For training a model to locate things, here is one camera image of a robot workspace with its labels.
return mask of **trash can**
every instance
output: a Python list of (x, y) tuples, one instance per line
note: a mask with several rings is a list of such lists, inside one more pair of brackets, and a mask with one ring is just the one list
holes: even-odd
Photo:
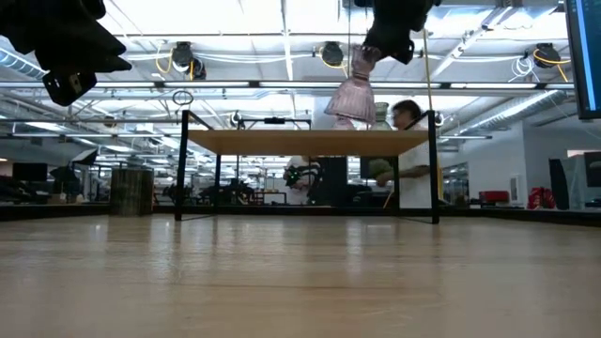
[(148, 169), (113, 169), (111, 215), (145, 216), (152, 213), (154, 172)]

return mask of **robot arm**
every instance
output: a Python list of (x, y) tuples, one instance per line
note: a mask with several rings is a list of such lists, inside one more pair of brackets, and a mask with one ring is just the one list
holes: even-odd
[(366, 46), (381, 51), (381, 58), (391, 56), (408, 64), (413, 58), (415, 45), (410, 31), (424, 29), (427, 14), (442, 0), (354, 0), (355, 6), (374, 9), (374, 24), (367, 33)]
[(68, 106), (96, 85), (96, 72), (129, 70), (125, 46), (97, 20), (102, 0), (0, 0), (0, 35), (21, 54), (36, 52), (52, 100)]

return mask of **monitor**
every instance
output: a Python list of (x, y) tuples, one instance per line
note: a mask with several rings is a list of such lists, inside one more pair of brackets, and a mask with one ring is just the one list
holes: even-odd
[(601, 118), (601, 2), (566, 0), (565, 17), (578, 98), (578, 117)]
[(12, 163), (12, 178), (29, 182), (45, 182), (48, 179), (48, 164)]

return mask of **person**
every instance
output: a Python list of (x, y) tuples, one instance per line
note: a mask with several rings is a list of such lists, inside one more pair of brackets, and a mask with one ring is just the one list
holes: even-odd
[[(403, 131), (422, 116), (422, 109), (413, 100), (403, 100), (393, 107), (393, 126)], [(413, 130), (425, 130), (416, 124)], [(425, 142), (399, 156), (400, 206), (406, 208), (432, 207), (430, 200), (429, 146)], [(380, 174), (376, 181), (384, 187), (393, 180), (393, 171)]]
[(299, 179), (285, 187), (286, 199), (290, 205), (306, 205), (309, 201), (308, 193), (319, 173), (319, 163), (309, 156), (293, 156), (285, 167), (285, 180), (293, 175), (292, 168), (300, 169)]

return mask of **wooden floor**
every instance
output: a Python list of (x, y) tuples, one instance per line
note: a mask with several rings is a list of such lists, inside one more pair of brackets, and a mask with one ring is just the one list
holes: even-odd
[(2, 337), (601, 337), (601, 230), (488, 219), (0, 223)]

